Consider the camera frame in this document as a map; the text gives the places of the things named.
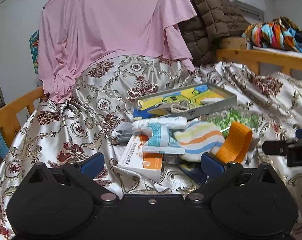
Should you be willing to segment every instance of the wooden box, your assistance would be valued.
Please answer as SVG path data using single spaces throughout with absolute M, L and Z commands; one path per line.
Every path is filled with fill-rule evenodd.
M 252 49 L 252 43 L 248 38 L 229 37 L 221 39 L 219 49 Z

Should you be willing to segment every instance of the white mattress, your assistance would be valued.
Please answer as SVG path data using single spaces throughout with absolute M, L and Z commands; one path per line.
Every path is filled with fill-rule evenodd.
M 284 54 L 284 55 L 288 55 L 288 56 L 302 58 L 302 53 L 295 52 L 295 51 L 287 51 L 287 50 L 280 50 L 280 49 L 259 48 L 259 47 L 256 47 L 256 46 L 254 46 L 253 49 L 264 50 L 264 51 L 268 51 L 268 52 L 274 52 L 274 53 L 277 53 L 277 54 Z

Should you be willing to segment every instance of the bedding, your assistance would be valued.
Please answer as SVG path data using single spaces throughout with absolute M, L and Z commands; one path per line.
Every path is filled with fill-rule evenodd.
M 193 71 L 177 24 L 195 16 L 189 0 L 50 0 L 39 31 L 44 93 L 64 103 L 83 70 L 121 55 L 162 55 Z
M 256 47 L 256 46 L 253 46 L 253 49 L 264 50 L 264 51 L 273 52 L 273 53 L 277 53 L 277 54 L 283 54 L 283 55 L 302 58 L 302 53 L 295 52 L 295 51 L 271 49 L 271 48 L 260 48 L 260 47 Z
M 65 103 L 55 104 L 48 97 L 40 102 L 0 165 L 0 240 L 14 235 L 6 206 L 36 162 L 59 167 L 102 152 L 105 167 L 94 181 L 119 197 L 188 194 L 198 188 L 178 166 L 164 162 L 160 183 L 118 167 L 126 145 L 117 144 L 111 132 L 120 122 L 133 121 L 138 96 L 201 82 L 229 90 L 237 95 L 240 109 L 259 115 L 261 141 L 247 166 L 269 162 L 276 169 L 298 203 L 300 213 L 293 235 L 302 240 L 302 167 L 288 168 L 285 158 L 265 156 L 261 148 L 265 139 L 292 138 L 294 130 L 302 127 L 302 81 L 282 73 L 256 76 L 245 65 L 222 62 L 189 74 L 179 61 L 139 55 L 119 56 L 90 66 L 78 77 L 71 99 Z

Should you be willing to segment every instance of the white box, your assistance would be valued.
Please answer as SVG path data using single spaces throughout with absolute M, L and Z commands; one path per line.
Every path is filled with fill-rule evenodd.
M 146 135 L 133 134 L 118 166 L 141 173 L 155 182 L 160 182 L 162 154 L 142 152 L 142 145 L 148 139 Z

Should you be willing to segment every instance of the striped towel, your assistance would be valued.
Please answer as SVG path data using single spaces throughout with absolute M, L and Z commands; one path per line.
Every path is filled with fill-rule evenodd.
M 188 122 L 185 131 L 175 132 L 174 137 L 185 149 L 181 159 L 188 162 L 200 162 L 204 152 L 217 153 L 225 141 L 220 127 L 204 121 Z

